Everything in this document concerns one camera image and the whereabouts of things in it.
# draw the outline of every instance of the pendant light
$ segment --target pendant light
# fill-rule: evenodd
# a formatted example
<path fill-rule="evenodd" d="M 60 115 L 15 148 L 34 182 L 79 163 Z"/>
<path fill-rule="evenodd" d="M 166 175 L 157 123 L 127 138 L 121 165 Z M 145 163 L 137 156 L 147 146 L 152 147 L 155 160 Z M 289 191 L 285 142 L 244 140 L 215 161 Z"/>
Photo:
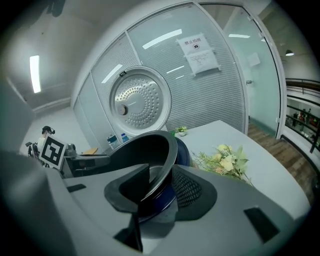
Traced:
<path fill-rule="evenodd" d="M 295 55 L 292 50 L 286 50 L 285 56 L 292 56 L 292 55 Z"/>

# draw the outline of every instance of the bottle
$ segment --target bottle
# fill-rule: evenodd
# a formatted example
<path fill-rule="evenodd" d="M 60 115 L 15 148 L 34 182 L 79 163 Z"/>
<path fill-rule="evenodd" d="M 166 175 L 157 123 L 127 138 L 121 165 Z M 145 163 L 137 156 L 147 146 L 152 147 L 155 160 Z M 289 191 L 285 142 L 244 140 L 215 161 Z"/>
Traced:
<path fill-rule="evenodd" d="M 122 133 L 121 137 L 123 142 L 127 142 L 129 140 L 128 136 L 125 133 Z"/>
<path fill-rule="evenodd" d="M 118 140 L 117 140 L 116 135 L 110 134 L 110 136 L 107 138 L 107 141 L 108 141 L 111 149 L 113 149 L 113 150 L 120 145 Z"/>

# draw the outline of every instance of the gray panel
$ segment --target gray panel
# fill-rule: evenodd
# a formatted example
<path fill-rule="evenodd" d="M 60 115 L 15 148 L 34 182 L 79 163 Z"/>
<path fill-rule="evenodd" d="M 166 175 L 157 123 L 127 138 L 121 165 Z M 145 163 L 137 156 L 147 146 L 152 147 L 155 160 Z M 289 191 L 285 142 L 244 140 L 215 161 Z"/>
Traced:
<path fill-rule="evenodd" d="M 94 136 L 101 145 L 102 151 L 107 150 L 110 148 L 107 138 L 110 134 L 113 135 L 114 131 L 112 130 L 107 116 L 100 104 L 90 74 L 81 88 L 79 100 L 86 120 L 89 123 Z"/>
<path fill-rule="evenodd" d="M 73 111 L 74 111 L 75 118 L 78 121 L 79 126 L 81 128 L 81 131 L 83 132 L 90 147 L 91 148 L 98 148 L 98 153 L 100 154 L 102 152 L 101 146 L 99 145 L 95 135 L 93 134 L 93 132 L 87 122 L 86 116 L 85 116 L 85 114 L 82 110 L 82 107 L 80 105 L 79 98 L 77 98 L 77 100 L 75 101 Z"/>
<path fill-rule="evenodd" d="M 102 81 L 106 78 L 106 76 L 117 66 L 122 65 L 122 67 L 115 72 L 106 83 L 102 83 Z M 115 80 L 115 78 L 119 75 L 121 71 L 126 68 L 140 65 L 137 61 L 135 53 L 130 45 L 128 37 L 123 34 L 121 35 L 108 49 L 105 53 L 100 57 L 97 61 L 96 65 L 93 67 L 91 73 L 93 77 L 93 81 L 98 93 L 98 96 L 101 100 L 102 106 L 105 112 L 108 115 L 109 105 L 108 105 L 108 97 L 110 93 L 110 88 Z M 114 121 L 108 115 L 109 121 L 111 122 L 112 127 L 117 133 L 118 137 L 121 137 L 122 131 L 117 129 Z"/>
<path fill-rule="evenodd" d="M 182 33 L 143 48 L 177 30 Z M 176 40 L 200 33 L 215 48 L 220 71 L 208 70 L 194 77 Z M 245 102 L 236 62 L 219 30 L 198 7 L 191 4 L 164 11 L 138 24 L 128 34 L 142 64 L 158 71 L 170 87 L 172 108 L 166 123 L 168 130 L 179 126 L 190 129 L 222 120 L 244 132 Z"/>

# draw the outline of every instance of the ceiling light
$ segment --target ceiling light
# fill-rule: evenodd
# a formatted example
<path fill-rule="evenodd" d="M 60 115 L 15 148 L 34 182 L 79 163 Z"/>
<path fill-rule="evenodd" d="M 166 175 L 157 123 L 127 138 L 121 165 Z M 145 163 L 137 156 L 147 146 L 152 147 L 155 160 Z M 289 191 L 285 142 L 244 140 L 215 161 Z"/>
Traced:
<path fill-rule="evenodd" d="M 147 43 L 146 43 L 145 45 L 143 45 L 142 47 L 143 47 L 144 49 L 148 49 L 149 47 L 154 46 L 155 44 L 160 43 L 160 42 L 162 42 L 163 40 L 166 40 L 166 39 L 168 39 L 168 38 L 172 38 L 172 37 L 177 36 L 177 35 L 180 35 L 180 34 L 182 34 L 182 30 L 181 30 L 181 29 L 178 29 L 178 30 L 175 30 L 175 31 L 166 33 L 166 34 L 164 34 L 164 35 L 162 35 L 162 36 L 157 37 L 156 39 L 153 39 L 153 40 L 150 41 L 150 42 L 147 42 Z"/>
<path fill-rule="evenodd" d="M 286 50 L 285 56 L 292 56 L 292 55 L 295 55 L 292 50 Z"/>
<path fill-rule="evenodd" d="M 118 64 L 114 69 L 111 70 L 111 72 L 103 79 L 101 84 L 105 84 L 119 69 L 121 69 L 122 65 Z"/>
<path fill-rule="evenodd" d="M 249 38 L 250 35 L 244 35 L 244 34 L 230 34 L 230 38 Z"/>
<path fill-rule="evenodd" d="M 41 92 L 39 77 L 39 55 L 30 57 L 30 74 L 34 93 Z"/>
<path fill-rule="evenodd" d="M 185 66 L 180 66 L 180 67 L 177 67 L 177 68 L 175 68 L 175 69 L 172 69 L 172 70 L 168 71 L 167 74 L 171 73 L 172 71 L 176 71 L 176 70 L 182 69 L 182 68 L 184 68 L 184 67 L 185 67 Z"/>

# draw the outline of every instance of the table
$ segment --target table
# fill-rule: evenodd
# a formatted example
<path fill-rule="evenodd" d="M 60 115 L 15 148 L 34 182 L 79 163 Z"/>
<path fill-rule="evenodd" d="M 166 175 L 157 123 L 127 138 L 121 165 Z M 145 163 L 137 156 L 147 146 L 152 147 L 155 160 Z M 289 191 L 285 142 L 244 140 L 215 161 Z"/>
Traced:
<path fill-rule="evenodd" d="M 261 193 L 285 209 L 294 219 L 305 215 L 309 201 L 296 180 L 268 151 L 223 121 L 214 121 L 188 130 L 186 136 L 176 137 L 187 146 L 192 158 L 194 152 L 207 155 L 216 154 L 220 144 L 232 146 L 237 150 L 243 146 L 246 154 L 246 175 Z"/>

